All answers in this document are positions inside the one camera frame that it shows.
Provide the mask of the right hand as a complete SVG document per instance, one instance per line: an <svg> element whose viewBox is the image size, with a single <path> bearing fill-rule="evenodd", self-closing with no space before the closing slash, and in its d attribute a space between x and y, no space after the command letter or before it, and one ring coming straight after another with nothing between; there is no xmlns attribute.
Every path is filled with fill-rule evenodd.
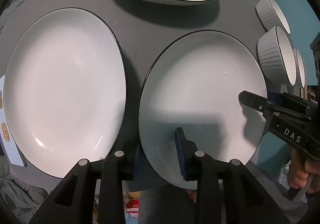
<svg viewBox="0 0 320 224"><path fill-rule="evenodd" d="M319 192L319 161L306 159L302 160L298 151L291 149L291 163L287 174L287 182L291 188L303 188L307 183L310 174L315 174L310 187L307 190L308 194Z"/></svg>

